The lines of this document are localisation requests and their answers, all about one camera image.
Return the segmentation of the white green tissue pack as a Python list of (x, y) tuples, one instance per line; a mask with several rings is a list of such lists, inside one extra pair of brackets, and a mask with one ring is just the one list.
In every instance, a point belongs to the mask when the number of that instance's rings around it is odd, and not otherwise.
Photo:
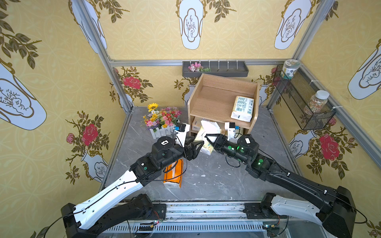
[(243, 122), (250, 122), (254, 111), (253, 98), (237, 96), (233, 105), (231, 118)]

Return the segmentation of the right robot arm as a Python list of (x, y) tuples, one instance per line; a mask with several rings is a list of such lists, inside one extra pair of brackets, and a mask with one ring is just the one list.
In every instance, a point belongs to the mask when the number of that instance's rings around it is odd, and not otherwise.
[(265, 156), (250, 134), (241, 136), (237, 143), (222, 134), (207, 134), (214, 150), (246, 164), (246, 171), (254, 178), (279, 185), (314, 205), (313, 219), (337, 238), (353, 235), (356, 207), (351, 192), (342, 186), (332, 188), (304, 178), (273, 158)]

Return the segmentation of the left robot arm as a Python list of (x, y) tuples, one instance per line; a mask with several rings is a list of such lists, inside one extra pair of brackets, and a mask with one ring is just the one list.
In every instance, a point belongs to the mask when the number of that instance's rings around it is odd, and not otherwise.
[(159, 138), (151, 152), (137, 159), (111, 185), (80, 204), (69, 203), (61, 209), (67, 237), (96, 238), (124, 221), (149, 217), (153, 204), (146, 194), (123, 205), (118, 203), (150, 182), (158, 181), (164, 169), (181, 158), (195, 159), (203, 145), (203, 141), (194, 142), (190, 136), (185, 144), (176, 144), (168, 136)]

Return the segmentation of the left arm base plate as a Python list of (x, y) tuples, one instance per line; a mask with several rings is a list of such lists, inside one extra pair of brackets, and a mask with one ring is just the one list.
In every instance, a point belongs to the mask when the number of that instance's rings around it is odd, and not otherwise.
[(151, 220), (165, 220), (166, 219), (167, 205), (165, 203), (154, 203), (153, 208), (148, 213), (148, 219)]

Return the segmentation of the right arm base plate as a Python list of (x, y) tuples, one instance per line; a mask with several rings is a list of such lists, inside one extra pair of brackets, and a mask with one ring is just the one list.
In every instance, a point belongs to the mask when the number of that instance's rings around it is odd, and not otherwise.
[(248, 219), (269, 218), (268, 209), (261, 203), (245, 203), (243, 212)]

